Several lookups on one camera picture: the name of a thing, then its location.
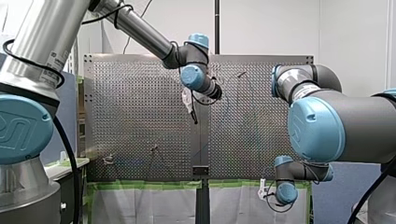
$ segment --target robotic arm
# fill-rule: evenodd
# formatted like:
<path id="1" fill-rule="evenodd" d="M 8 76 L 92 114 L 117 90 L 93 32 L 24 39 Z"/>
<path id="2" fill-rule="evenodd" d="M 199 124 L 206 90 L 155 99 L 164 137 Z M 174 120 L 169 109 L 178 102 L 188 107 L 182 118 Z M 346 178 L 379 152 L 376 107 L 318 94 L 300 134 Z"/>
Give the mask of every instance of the robotic arm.
<path id="1" fill-rule="evenodd" d="M 277 66 L 272 94 L 290 105 L 288 131 L 305 161 L 276 158 L 276 198 L 294 203 L 294 180 L 330 181 L 331 161 L 387 163 L 396 151 L 394 91 L 347 97 L 335 73 L 320 65 Z"/>
<path id="2" fill-rule="evenodd" d="M 104 16 L 122 6 L 124 4 L 120 0 L 96 0 L 92 1 L 90 11 Z M 185 44 L 179 47 L 173 45 L 128 7 L 119 10 L 117 19 L 115 14 L 107 18 L 116 28 L 161 59 L 165 68 L 184 67 L 180 74 L 184 86 L 211 99 L 221 98 L 221 87 L 207 75 L 209 40 L 206 35 L 190 35 Z"/>
<path id="3" fill-rule="evenodd" d="M 8 52 L 12 57 L 7 57 L 0 72 L 2 222 L 60 223 L 60 186 L 48 180 L 39 154 L 52 137 L 53 121 L 59 124 L 55 114 L 60 72 L 88 9 L 100 15 L 117 10 L 107 18 L 160 58 L 164 67 L 183 67 L 183 85 L 212 99 L 221 98 L 220 86 L 207 75 L 207 36 L 194 34 L 183 46 L 173 45 L 122 6 L 121 0 L 40 0 L 31 5 Z"/>

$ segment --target blue joint cap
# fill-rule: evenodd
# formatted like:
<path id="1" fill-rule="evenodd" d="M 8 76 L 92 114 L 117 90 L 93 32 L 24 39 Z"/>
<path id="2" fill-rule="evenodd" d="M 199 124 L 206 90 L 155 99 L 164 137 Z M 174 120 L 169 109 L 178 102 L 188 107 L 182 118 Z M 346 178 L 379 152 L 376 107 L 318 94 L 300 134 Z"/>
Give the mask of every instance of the blue joint cap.
<path id="1" fill-rule="evenodd" d="M 332 168 L 332 165 L 329 164 L 329 170 L 327 171 L 327 174 L 322 181 L 332 181 L 333 178 L 334 178 L 334 169 Z"/>
<path id="2" fill-rule="evenodd" d="M 275 67 L 273 67 L 272 69 L 272 73 L 271 73 L 271 83 L 272 83 L 272 88 L 271 88 L 271 94 L 273 97 L 279 97 L 277 95 L 277 90 L 276 90 L 276 73 L 277 73 L 277 69 L 282 66 L 280 64 L 276 65 Z"/>
<path id="3" fill-rule="evenodd" d="M 16 95 L 0 95 L 0 164 L 27 161 L 40 154 L 53 133 L 49 112 Z"/>
<path id="4" fill-rule="evenodd" d="M 189 36 L 189 40 L 186 41 L 187 43 L 194 43 L 199 46 L 202 46 L 206 49 L 209 49 L 209 37 L 207 35 L 195 33 Z"/>
<path id="5" fill-rule="evenodd" d="M 297 197 L 298 191 L 291 183 L 284 182 L 276 189 L 276 198 L 282 204 L 294 203 Z"/>
<path id="6" fill-rule="evenodd" d="M 384 93 L 396 96 L 396 88 L 385 90 Z"/>
<path id="7" fill-rule="evenodd" d="M 292 161 L 293 159 L 290 156 L 278 156 L 275 158 L 275 167 Z"/>
<path id="8" fill-rule="evenodd" d="M 193 91 L 198 91 L 204 85 L 205 74 L 200 67 L 189 64 L 181 71 L 181 83 Z"/>
<path id="9" fill-rule="evenodd" d="M 336 161 L 344 152 L 346 134 L 337 112 L 325 101 L 306 97 L 294 102 L 288 115 L 291 146 L 309 161 Z"/>

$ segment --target black cable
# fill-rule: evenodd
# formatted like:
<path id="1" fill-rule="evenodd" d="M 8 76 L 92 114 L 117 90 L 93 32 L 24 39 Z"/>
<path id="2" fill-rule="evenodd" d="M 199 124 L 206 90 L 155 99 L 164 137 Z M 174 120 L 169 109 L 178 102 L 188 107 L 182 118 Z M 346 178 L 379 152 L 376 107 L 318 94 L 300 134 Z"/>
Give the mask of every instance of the black cable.
<path id="1" fill-rule="evenodd" d="M 361 200 L 358 202 L 358 205 L 353 210 L 352 214 L 349 217 L 349 221 L 347 224 L 353 224 L 355 222 L 356 216 L 358 215 L 359 211 L 363 207 L 364 203 L 370 197 L 370 195 L 378 188 L 378 186 L 384 181 L 384 179 L 389 175 L 390 171 L 396 166 L 396 156 L 390 161 L 388 167 L 385 171 L 379 176 L 379 178 L 374 182 L 374 184 L 367 189 L 364 195 L 361 197 Z"/>
<path id="2" fill-rule="evenodd" d="M 276 212 L 276 213 L 287 213 L 287 212 L 289 212 L 290 209 L 294 206 L 294 203 L 292 203 L 288 209 L 286 209 L 286 210 L 284 210 L 284 211 L 279 211 L 279 210 L 276 210 L 273 206 L 271 206 L 271 204 L 270 204 L 270 202 L 269 202 L 269 200 L 268 200 L 268 198 L 269 198 L 270 196 L 276 197 L 276 195 L 275 195 L 274 193 L 268 194 L 268 192 L 270 191 L 270 189 L 271 189 L 271 187 L 273 186 L 274 182 L 276 182 L 276 181 L 274 180 L 273 182 L 271 182 L 270 186 L 268 187 L 267 194 L 264 196 L 265 201 L 267 201 L 268 207 L 270 207 L 271 210 L 273 210 L 274 212 Z"/>
<path id="3" fill-rule="evenodd" d="M 109 13 L 107 13 L 105 16 L 102 16 L 102 17 L 99 17 L 99 18 L 96 18 L 96 19 L 93 19 L 93 20 L 90 20 L 90 21 L 84 21 L 84 22 L 82 22 L 81 24 L 82 24 L 82 25 L 86 25 L 86 24 L 90 24 L 90 23 L 97 22 L 97 21 L 101 21 L 101 20 L 103 20 L 103 19 L 105 19 L 105 18 L 111 16 L 112 14 L 118 12 L 119 10 L 125 8 L 125 7 L 129 7 L 131 10 L 134 10 L 134 7 L 131 6 L 131 5 L 123 5 L 123 6 L 121 6 L 121 7 L 116 7 L 114 10 L 112 10 L 112 11 L 109 12 Z"/>
<path id="4" fill-rule="evenodd" d="M 325 165 L 311 164 L 311 163 L 308 163 L 307 161 L 297 161 L 297 162 L 300 163 L 306 170 L 308 170 L 311 173 L 311 175 L 313 175 L 315 177 L 316 180 L 312 181 L 315 185 L 320 184 L 320 179 L 319 179 L 317 173 L 315 173 L 309 166 L 312 165 L 312 166 L 316 166 L 318 168 L 328 168 L 329 167 L 329 166 L 325 166 Z"/>
<path id="5" fill-rule="evenodd" d="M 117 4 L 117 7 L 120 7 L 121 4 L 124 4 L 124 0 L 120 0 Z M 114 15 L 114 28 L 116 28 L 116 30 L 119 30 L 119 14 L 120 11 L 117 10 L 116 15 Z"/>
<path id="6" fill-rule="evenodd" d="M 209 104 L 206 104 L 206 103 L 200 102 L 197 98 L 195 98 L 194 94 L 192 94 L 192 91 L 191 91 L 191 95 L 192 95 L 192 98 L 194 98 L 194 100 L 200 105 L 213 105 L 213 104 L 215 104 L 218 101 L 218 99 L 216 99 L 215 101 L 213 101 L 213 102 L 211 102 Z"/>
<path id="7" fill-rule="evenodd" d="M 15 39 L 10 39 L 10 40 L 6 41 L 6 42 L 3 44 L 3 51 L 4 51 L 8 56 L 10 56 L 10 57 L 12 57 L 12 58 L 14 58 L 14 59 L 16 59 L 16 60 L 18 60 L 18 61 L 20 61 L 20 62 L 27 63 L 27 64 L 32 65 L 32 66 L 34 66 L 34 67 L 38 67 L 38 68 L 41 68 L 41 69 L 50 71 L 51 73 L 55 74 L 55 75 L 58 76 L 59 79 L 61 80 L 61 81 L 58 83 L 58 85 L 56 86 L 56 88 L 60 88 L 60 87 L 64 84 L 64 76 L 63 76 L 60 72 L 56 71 L 55 69 L 53 69 L 53 68 L 51 68 L 51 67 L 48 67 L 48 66 L 46 66 L 46 65 L 44 65 L 44 64 L 41 64 L 41 63 L 35 63 L 35 62 L 33 62 L 33 61 L 30 61 L 30 60 L 28 60 L 28 59 L 25 59 L 25 58 L 22 58 L 22 57 L 19 57 L 19 56 L 13 54 L 13 53 L 11 52 L 11 50 L 8 49 L 8 45 L 13 44 L 14 41 L 15 41 Z"/>
<path id="8" fill-rule="evenodd" d="M 122 51 L 122 54 L 125 54 L 126 48 L 128 48 L 129 42 L 131 41 L 131 37 L 128 36 L 128 40 L 126 41 L 126 45 L 124 47 L 124 50 Z"/>
<path id="9" fill-rule="evenodd" d="M 142 15 L 140 16 L 140 18 L 143 18 L 147 12 L 147 10 L 149 9 L 149 5 L 151 5 L 152 0 L 148 1 L 148 4 L 146 5 L 145 10 L 143 11 Z M 126 45 L 124 47 L 124 51 L 122 52 L 122 54 L 125 54 L 126 48 L 128 48 L 129 42 L 131 41 L 131 37 L 128 36 L 128 40 L 126 41 Z"/>
<path id="10" fill-rule="evenodd" d="M 73 182 L 74 182 L 74 215 L 73 215 L 73 224 L 79 223 L 79 211 L 80 211 L 80 192 L 79 192 L 79 179 L 78 179 L 78 168 L 76 158 L 74 156 L 73 148 L 70 145 L 70 142 L 67 138 L 66 132 L 64 131 L 64 127 L 62 127 L 61 122 L 57 117 L 53 120 L 53 123 L 58 130 L 59 135 L 61 136 L 62 142 L 64 143 L 64 148 L 66 149 L 67 156 L 70 160 L 70 165 L 72 167 L 73 173 Z"/>

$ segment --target black rod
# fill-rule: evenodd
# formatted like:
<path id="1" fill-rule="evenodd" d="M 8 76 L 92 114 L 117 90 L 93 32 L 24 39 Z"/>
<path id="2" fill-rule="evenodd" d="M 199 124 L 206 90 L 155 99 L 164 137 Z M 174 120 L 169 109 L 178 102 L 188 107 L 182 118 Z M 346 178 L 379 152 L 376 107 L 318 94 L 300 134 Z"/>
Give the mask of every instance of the black rod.
<path id="1" fill-rule="evenodd" d="M 215 54 L 220 54 L 220 0 L 215 0 Z"/>

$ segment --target pegboard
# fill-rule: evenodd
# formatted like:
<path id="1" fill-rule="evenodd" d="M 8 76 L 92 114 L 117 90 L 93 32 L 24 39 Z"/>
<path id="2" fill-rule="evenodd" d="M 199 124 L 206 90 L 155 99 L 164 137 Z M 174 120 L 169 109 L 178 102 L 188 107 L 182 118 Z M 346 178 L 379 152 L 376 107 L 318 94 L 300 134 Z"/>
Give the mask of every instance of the pegboard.
<path id="1" fill-rule="evenodd" d="M 273 178 L 276 156 L 298 156 L 287 131 L 288 105 L 271 95 L 272 68 L 313 57 L 215 56 L 211 62 L 224 95 L 209 112 L 210 178 Z"/>
<path id="2" fill-rule="evenodd" d="M 274 158 L 295 157 L 287 137 L 286 103 L 271 96 L 278 63 L 306 56 L 211 56 L 224 97 L 196 106 L 194 125 L 181 102 L 177 70 L 144 55 L 86 55 L 86 155 L 89 181 L 192 179 L 193 165 L 211 178 L 273 175 Z"/>
<path id="3" fill-rule="evenodd" d="M 177 70 L 137 55 L 87 55 L 85 69 L 89 180 L 190 179 L 197 134 Z"/>

